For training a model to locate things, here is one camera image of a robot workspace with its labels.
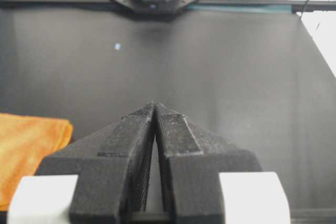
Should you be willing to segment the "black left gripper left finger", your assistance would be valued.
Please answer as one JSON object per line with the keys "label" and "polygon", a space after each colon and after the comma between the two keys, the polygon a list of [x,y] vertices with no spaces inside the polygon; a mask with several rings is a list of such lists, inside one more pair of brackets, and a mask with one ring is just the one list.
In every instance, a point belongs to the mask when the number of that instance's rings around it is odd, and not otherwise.
{"label": "black left gripper left finger", "polygon": [[154,109],[148,103],[43,158],[36,175],[78,175],[71,223],[120,223],[125,214],[145,211]]}

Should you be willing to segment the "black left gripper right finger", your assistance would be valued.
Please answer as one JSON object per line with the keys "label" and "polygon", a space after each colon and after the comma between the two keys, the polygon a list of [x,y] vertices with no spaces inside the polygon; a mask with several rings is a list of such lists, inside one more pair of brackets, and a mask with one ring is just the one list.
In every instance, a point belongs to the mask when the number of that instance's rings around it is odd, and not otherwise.
{"label": "black left gripper right finger", "polygon": [[160,103],[154,122],[164,210],[174,223],[224,223],[219,174],[261,171],[256,154]]}

